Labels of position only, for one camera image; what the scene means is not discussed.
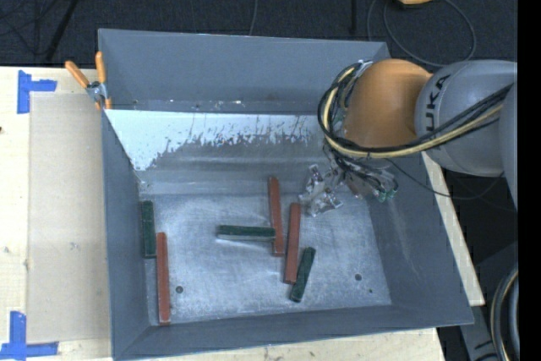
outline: beige panel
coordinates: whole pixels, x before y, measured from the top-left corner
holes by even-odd
[[[100,112],[80,93],[31,103],[28,338],[107,337]]]

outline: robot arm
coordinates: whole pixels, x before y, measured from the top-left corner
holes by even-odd
[[[425,150],[452,171],[504,173],[517,206],[516,63],[464,61],[435,74],[399,59],[359,65],[339,74],[319,110],[344,172],[383,183],[387,158]]]

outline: green wooden block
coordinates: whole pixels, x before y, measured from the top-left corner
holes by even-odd
[[[274,241],[276,230],[273,227],[218,226],[216,236],[232,241]]]
[[[312,247],[307,247],[303,251],[303,257],[301,258],[301,263],[298,265],[297,270],[297,281],[291,289],[289,294],[289,299],[295,303],[300,303],[303,299],[304,289],[308,284],[308,277],[310,275],[310,270],[312,269],[312,264],[314,263],[315,249]]]
[[[145,200],[139,203],[143,229],[143,257],[156,257],[156,230],[154,228],[154,203]]]

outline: blue tape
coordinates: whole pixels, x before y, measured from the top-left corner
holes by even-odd
[[[32,75],[19,70],[19,88],[17,91],[17,113],[30,112],[31,92],[54,92],[57,88],[55,80],[32,81]]]
[[[19,311],[9,313],[9,343],[0,347],[0,359],[26,361],[27,357],[46,357],[56,355],[58,342],[26,344],[26,315]]]

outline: gray bin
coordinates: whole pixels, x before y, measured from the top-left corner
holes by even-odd
[[[217,239],[219,224],[269,226],[266,181],[288,207],[310,164],[315,113],[347,65],[389,57],[379,42],[99,30],[113,110],[102,115],[115,359],[473,323],[434,195],[396,172],[385,203],[303,216],[316,256],[301,303],[268,243]],[[429,186],[420,155],[396,160]],[[138,203],[168,236],[172,323],[157,324],[156,264],[141,254]],[[175,288],[181,286],[181,293]]]

